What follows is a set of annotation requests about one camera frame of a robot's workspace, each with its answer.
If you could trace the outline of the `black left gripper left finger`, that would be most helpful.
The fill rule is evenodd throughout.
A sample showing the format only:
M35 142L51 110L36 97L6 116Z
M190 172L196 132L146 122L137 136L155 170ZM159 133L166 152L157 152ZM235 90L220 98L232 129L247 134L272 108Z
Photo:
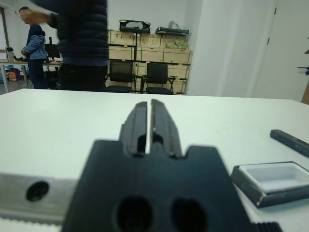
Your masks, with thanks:
M147 102L137 103L121 126L119 141L133 156L144 156L147 138Z

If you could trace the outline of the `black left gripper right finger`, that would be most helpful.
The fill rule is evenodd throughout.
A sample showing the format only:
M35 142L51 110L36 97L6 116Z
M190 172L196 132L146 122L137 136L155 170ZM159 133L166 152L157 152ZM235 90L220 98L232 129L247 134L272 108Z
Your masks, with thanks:
M157 99L151 100L150 142L151 149L160 144L166 155L183 157L178 128L165 104Z

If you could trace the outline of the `bare person hand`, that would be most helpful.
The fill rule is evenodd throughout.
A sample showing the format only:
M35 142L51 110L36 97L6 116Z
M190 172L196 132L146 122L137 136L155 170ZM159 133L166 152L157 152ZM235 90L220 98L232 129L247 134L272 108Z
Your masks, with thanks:
M49 14L31 9L21 10L19 14L22 21L28 25L48 24L51 21L51 16Z

